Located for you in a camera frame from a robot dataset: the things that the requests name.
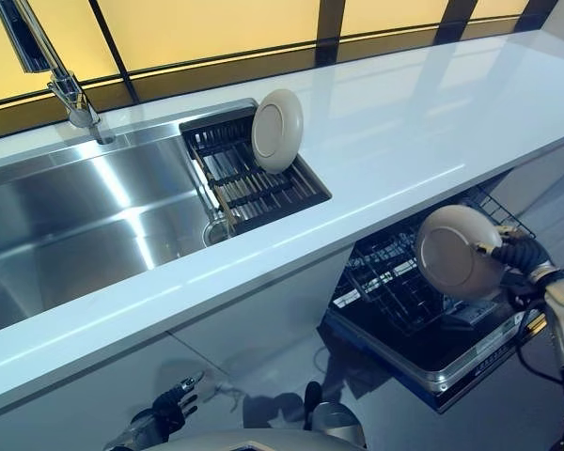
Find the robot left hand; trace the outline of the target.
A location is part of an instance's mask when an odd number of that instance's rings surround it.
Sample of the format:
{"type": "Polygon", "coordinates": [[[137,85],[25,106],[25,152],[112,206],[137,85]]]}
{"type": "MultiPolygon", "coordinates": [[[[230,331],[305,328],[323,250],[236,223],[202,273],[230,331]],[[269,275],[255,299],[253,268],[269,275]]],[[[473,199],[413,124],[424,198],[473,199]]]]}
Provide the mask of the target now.
{"type": "Polygon", "coordinates": [[[200,370],[176,383],[153,401],[152,410],[165,442],[171,434],[182,429],[186,418],[197,410],[196,386],[204,376],[205,372],[200,370]]]}

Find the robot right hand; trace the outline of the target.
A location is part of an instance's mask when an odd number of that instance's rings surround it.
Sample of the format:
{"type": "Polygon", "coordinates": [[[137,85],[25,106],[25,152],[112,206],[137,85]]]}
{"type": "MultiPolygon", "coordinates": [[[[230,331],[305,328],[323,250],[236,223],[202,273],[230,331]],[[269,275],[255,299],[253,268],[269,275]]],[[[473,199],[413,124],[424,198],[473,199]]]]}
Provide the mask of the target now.
{"type": "Polygon", "coordinates": [[[474,250],[517,270],[531,283],[558,271],[546,249],[530,234],[514,226],[499,226],[497,230],[502,241],[500,245],[478,241],[472,244],[474,250]]]}

